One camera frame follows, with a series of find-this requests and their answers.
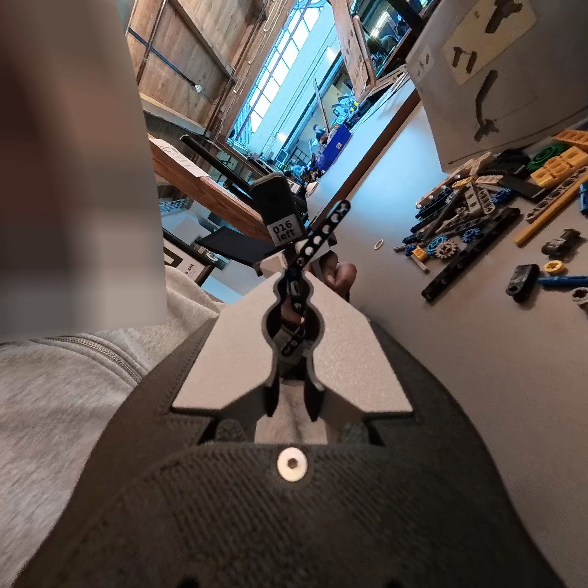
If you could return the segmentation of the wooden beam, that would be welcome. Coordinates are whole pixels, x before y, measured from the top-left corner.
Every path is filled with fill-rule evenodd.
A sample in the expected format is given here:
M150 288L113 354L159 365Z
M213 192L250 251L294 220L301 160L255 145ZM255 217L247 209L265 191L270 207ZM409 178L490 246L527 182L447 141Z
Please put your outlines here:
M157 147L151 147L155 174L188 197L204 206L241 233L272 242L262 218L251 206L209 178L192 176L179 164L168 159Z

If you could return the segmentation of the large glass window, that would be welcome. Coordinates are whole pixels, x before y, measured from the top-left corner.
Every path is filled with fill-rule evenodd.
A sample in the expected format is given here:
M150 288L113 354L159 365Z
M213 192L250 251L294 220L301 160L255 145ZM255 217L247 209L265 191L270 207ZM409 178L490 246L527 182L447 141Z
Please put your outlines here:
M327 1L295 1L239 111L228 140L248 149L326 5Z

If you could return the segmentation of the blue lego axle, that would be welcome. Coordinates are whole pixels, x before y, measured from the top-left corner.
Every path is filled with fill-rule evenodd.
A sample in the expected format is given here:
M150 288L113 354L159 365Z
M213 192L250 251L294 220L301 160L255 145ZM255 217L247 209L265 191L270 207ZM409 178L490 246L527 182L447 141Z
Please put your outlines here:
M536 283L544 288L587 288L587 276L542 276L536 279Z

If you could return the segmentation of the yellow lego block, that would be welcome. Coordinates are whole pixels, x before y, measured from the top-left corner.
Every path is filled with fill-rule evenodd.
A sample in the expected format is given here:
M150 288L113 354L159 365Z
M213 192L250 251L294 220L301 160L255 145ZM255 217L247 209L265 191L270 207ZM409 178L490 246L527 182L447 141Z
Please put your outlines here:
M529 182L542 189L549 189L560 184L586 165L587 153L572 146L560 155L550 158L542 167L531 173Z

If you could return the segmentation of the short black lego beam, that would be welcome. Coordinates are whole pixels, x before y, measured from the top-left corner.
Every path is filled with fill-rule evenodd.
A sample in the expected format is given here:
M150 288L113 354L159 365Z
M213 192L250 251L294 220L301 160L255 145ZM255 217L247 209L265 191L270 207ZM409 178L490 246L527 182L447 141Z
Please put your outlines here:
M293 311L301 318L305 316L308 298L308 294L303 293L302 290L303 270L317 255L320 248L328 244L328 239L334 235L336 228L350 209L351 203L348 200L337 202L326 218L310 231L308 238L301 244L285 270L286 294Z

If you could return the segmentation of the pile of mixed lego parts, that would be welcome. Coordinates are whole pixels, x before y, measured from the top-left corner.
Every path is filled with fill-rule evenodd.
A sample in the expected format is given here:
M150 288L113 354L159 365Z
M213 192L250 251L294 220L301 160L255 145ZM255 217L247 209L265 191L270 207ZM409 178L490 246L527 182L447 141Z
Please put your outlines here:
M542 149L554 142L559 141L549 136ZM467 161L417 202L417 224L410 229L401 246L393 249L394 252L412 258L427 273L426 261L439 258L427 255L425 247L439 235L454 240L461 251L468 245L460 239L466 230L475 227L482 230L500 212L519 200L533 204L523 215L528 225L533 223L580 175L587 172L587 165L583 166L549 189L530 183L531 173L526 164L542 149L534 148L531 153L525 148L507 149L497 154L487 152ZM581 214L586 217L587 182L581 184L578 197L582 202Z

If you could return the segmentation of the white paper sheet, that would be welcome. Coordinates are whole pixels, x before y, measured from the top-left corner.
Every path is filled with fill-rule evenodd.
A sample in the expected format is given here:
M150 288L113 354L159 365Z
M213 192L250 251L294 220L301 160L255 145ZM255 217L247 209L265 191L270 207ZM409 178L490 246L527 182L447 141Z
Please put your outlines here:
M155 138L151 135L148 136L151 147L157 147L168 159L179 164L182 168L186 169L192 176L197 178L209 178L209 174L203 171L185 155L180 153L173 145L166 142L163 139Z

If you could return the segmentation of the black pole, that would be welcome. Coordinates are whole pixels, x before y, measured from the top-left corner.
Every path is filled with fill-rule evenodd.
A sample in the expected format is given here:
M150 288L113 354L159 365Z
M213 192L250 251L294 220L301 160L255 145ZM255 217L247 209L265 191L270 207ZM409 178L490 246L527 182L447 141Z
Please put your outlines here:
M195 140L195 138L193 138L191 135L184 134L180 136L179 140L185 145L187 145L195 153L197 153L199 157L201 157L207 163L209 163L211 167L213 167L219 173L224 175L228 181L232 182L232 184L238 187L244 194L248 196L251 195L250 184L248 184L246 180L241 178L234 170L229 168L218 158L213 156L209 151L207 151L204 146L202 146L197 140Z

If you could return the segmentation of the white table with wooden edge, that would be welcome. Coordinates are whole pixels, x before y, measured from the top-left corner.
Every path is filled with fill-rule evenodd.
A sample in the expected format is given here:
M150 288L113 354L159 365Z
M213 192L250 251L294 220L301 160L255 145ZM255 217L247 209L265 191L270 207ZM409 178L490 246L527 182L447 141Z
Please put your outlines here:
M309 196L311 221L323 219L336 202L352 196L419 105L420 96L408 75L382 95L354 126L348 143Z

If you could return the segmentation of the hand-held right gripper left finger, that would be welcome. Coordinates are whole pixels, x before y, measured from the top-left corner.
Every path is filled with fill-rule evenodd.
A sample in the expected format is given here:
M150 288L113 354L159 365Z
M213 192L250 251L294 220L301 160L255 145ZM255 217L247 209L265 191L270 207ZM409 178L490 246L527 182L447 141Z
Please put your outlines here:
M285 272L276 273L220 313L172 407L216 418L272 416L279 399Z

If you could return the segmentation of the black lego connector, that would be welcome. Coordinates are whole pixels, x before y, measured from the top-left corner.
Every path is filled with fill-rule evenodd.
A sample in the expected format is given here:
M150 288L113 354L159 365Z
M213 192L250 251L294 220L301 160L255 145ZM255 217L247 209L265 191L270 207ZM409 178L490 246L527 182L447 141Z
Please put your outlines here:
M545 243L541 253L553 259L566 257L578 245L581 238L580 231L565 229L559 237Z

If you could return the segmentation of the person's left hand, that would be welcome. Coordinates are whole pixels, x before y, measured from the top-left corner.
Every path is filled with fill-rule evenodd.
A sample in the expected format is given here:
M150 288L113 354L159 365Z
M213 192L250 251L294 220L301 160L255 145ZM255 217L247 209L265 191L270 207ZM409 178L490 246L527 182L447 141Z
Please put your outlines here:
M323 282L339 296L350 302L350 290L356 281L357 267L351 262L342 262L334 251L319 258Z

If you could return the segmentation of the cardboard panel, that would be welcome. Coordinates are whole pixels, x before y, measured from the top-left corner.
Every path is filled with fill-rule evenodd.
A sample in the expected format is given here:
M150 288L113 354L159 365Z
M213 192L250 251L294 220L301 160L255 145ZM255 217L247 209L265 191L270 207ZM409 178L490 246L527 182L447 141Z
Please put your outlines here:
M341 54L358 104L376 84L376 72L359 16L352 15L349 1L329 1Z

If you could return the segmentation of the green lego gear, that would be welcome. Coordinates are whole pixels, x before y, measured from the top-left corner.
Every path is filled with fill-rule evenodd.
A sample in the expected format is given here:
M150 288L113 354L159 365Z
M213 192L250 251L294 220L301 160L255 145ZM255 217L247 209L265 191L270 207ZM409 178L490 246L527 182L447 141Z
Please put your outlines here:
M562 142L554 142L537 152L526 164L526 169L529 173L534 173L545 163L557 156L560 156L568 149L568 145Z

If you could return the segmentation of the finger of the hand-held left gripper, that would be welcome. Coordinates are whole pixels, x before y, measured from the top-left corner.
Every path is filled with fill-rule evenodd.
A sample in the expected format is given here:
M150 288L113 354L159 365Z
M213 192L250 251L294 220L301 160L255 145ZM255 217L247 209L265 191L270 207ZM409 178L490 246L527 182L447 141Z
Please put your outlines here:
M298 241L298 254L300 254L307 245L313 245L313 238L302 239ZM337 245L336 238L327 238L321 246L315 246L315 253L312 258L305 264L304 269L309 270L312 264L316 263L323 255L330 251L334 246Z
M285 251L280 251L254 264L258 276L280 274L288 268L289 262Z

